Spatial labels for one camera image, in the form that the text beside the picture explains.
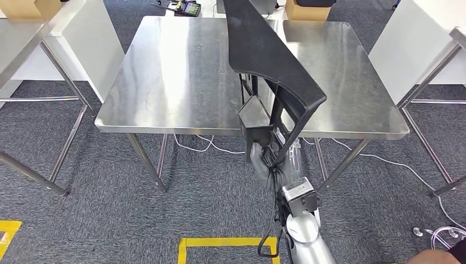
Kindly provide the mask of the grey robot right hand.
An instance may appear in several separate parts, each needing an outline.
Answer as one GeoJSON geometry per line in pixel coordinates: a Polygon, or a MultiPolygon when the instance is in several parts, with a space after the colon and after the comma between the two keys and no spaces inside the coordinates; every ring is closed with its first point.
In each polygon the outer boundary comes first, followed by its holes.
{"type": "MultiPolygon", "coordinates": [[[[273,176],[263,159],[262,147],[254,142],[249,153],[252,167],[262,185],[273,190],[273,176]]],[[[276,189],[289,185],[302,178],[301,144],[297,139],[289,148],[283,163],[278,165],[278,172],[275,179],[276,189]]]]}

